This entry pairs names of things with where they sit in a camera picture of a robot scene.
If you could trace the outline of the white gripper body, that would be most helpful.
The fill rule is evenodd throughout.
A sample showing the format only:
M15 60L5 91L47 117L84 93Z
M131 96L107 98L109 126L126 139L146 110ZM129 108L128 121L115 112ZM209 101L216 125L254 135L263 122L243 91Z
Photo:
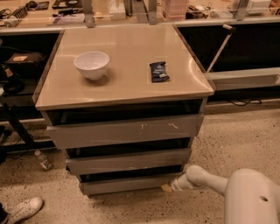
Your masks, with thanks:
M191 189L192 183L187 179L185 173L181 173L173 178L170 182L171 189L175 192L183 191L185 189Z

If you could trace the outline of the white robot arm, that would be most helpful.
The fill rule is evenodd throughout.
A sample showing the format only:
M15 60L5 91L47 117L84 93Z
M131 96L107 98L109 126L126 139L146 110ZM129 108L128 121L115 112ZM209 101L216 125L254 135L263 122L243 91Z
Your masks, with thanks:
M280 186L259 171L239 169L223 178L191 165L162 185L168 193L203 187L224 197L225 224L279 224Z

